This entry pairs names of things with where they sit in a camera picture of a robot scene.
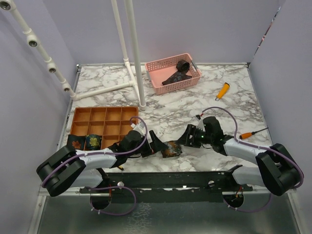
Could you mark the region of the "brown grey floral tie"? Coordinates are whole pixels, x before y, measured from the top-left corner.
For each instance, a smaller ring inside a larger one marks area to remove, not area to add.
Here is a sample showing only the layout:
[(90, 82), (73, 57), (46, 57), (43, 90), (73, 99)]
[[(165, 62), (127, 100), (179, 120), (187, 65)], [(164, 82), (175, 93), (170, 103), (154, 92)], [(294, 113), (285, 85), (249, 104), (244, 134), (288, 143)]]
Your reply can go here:
[(181, 145), (175, 141), (166, 141), (164, 144), (167, 146), (167, 148), (161, 151), (163, 158), (176, 157), (182, 154)]

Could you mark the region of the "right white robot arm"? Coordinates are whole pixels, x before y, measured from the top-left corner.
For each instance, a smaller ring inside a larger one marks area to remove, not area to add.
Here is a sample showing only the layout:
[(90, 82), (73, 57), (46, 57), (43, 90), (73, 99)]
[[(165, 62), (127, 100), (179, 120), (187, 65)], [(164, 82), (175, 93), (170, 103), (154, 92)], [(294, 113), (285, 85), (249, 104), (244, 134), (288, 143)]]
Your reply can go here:
[(193, 148), (209, 144), (219, 154), (255, 164), (255, 167), (236, 166), (231, 170), (230, 175), (224, 178), (224, 185), (230, 191), (249, 184), (266, 187), (272, 194), (281, 196), (301, 179), (295, 161), (283, 145), (252, 147), (243, 144), (224, 134), (215, 117), (201, 119), (197, 126), (189, 124), (178, 143)]

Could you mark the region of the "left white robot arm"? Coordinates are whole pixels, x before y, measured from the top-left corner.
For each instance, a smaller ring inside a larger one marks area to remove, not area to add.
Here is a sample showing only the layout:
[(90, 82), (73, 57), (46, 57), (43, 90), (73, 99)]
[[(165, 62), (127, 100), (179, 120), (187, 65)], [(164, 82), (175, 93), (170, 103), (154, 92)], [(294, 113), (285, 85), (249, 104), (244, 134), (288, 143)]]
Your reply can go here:
[(113, 145), (95, 151), (73, 150), (62, 147), (42, 164), (36, 173), (51, 197), (58, 196), (71, 187), (92, 187), (96, 192), (106, 190), (108, 181), (101, 171), (93, 169), (115, 168), (124, 164), (132, 155), (149, 156), (165, 151), (168, 146), (160, 141), (153, 131), (149, 132), (152, 142), (136, 130), (131, 130)]

